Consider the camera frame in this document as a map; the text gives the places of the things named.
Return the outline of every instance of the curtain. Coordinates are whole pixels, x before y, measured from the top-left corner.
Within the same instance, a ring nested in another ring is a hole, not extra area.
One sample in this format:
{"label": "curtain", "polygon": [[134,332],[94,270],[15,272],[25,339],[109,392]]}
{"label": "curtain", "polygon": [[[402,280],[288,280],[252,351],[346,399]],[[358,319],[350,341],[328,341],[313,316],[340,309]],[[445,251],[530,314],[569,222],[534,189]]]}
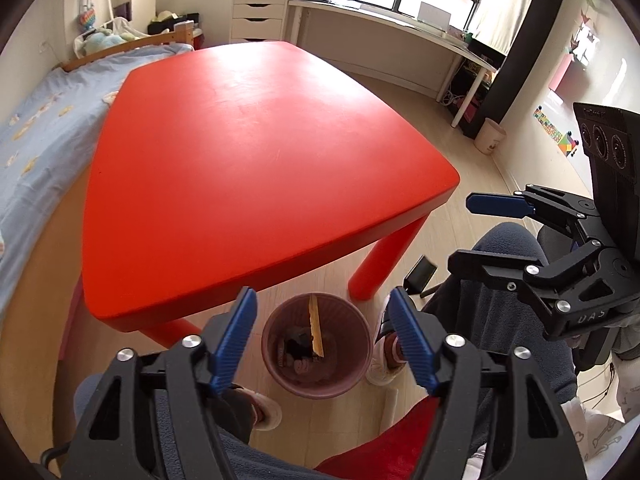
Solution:
{"label": "curtain", "polygon": [[480,0],[469,31],[476,40],[506,56],[530,3],[531,0]]}

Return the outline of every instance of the camera lens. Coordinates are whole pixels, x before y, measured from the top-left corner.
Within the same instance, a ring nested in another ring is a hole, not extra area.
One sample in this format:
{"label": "camera lens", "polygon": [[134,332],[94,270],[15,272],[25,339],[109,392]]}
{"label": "camera lens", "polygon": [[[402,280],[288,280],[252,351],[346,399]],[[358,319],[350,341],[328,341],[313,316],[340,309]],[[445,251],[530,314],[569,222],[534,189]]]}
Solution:
{"label": "camera lens", "polygon": [[589,132],[589,128],[586,124],[582,123],[580,125],[580,134],[582,135],[582,140],[584,143],[591,147],[591,133]]}
{"label": "camera lens", "polygon": [[613,160],[616,161],[618,167],[623,170],[626,166],[626,151],[625,146],[622,144],[622,140],[617,135],[611,139],[611,147],[613,152]]}
{"label": "camera lens", "polygon": [[593,139],[596,143],[596,149],[602,158],[607,158],[608,149],[607,149],[607,137],[604,136],[604,132],[602,128],[599,126],[593,127]]}

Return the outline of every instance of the red tabletop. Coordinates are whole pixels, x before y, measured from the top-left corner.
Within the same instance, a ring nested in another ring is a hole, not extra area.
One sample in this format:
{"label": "red tabletop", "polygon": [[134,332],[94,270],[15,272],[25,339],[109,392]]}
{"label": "red tabletop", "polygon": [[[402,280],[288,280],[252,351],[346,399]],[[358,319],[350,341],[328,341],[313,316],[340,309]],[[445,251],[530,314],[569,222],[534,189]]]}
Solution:
{"label": "red tabletop", "polygon": [[123,331],[327,264],[443,204],[456,170],[400,115],[288,43],[136,69],[84,212],[89,310]]}

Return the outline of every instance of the blue bed sheet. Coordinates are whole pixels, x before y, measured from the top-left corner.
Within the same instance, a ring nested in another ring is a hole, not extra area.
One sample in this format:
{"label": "blue bed sheet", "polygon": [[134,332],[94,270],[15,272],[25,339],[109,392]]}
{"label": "blue bed sheet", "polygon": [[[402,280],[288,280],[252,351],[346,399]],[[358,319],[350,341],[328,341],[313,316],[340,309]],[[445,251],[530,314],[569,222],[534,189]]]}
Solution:
{"label": "blue bed sheet", "polygon": [[131,70],[190,50],[148,46],[57,68],[0,124],[0,319],[44,225],[94,155],[109,97]]}

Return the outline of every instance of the white plastic bin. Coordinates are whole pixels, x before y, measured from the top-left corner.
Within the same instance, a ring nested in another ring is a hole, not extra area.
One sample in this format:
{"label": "white plastic bin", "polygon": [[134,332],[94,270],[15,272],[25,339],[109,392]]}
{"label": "white plastic bin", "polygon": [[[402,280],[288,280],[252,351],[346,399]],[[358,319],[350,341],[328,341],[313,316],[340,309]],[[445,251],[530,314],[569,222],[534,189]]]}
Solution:
{"label": "white plastic bin", "polygon": [[495,147],[506,136],[507,132],[504,131],[500,124],[491,119],[485,119],[476,140],[474,140],[474,145],[479,152],[491,155]]}

